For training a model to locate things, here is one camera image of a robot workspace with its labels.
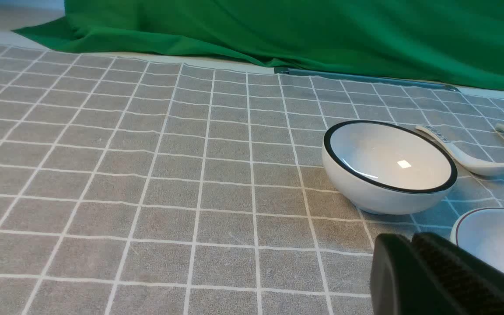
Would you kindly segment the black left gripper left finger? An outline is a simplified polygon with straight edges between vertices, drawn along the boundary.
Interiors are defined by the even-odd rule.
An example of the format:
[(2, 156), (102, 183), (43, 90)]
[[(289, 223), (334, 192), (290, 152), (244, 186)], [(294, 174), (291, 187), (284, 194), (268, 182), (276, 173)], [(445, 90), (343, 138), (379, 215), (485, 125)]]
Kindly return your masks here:
[(438, 278), (402, 235), (374, 242), (370, 295), (375, 315), (452, 315), (454, 307)]

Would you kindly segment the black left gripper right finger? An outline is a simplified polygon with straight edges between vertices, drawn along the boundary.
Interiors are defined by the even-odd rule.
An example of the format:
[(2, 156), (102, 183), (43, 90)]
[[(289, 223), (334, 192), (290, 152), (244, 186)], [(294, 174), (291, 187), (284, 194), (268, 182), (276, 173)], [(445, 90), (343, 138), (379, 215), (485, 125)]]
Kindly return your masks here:
[(412, 245), (464, 314), (504, 315), (504, 273), (434, 233), (416, 233)]

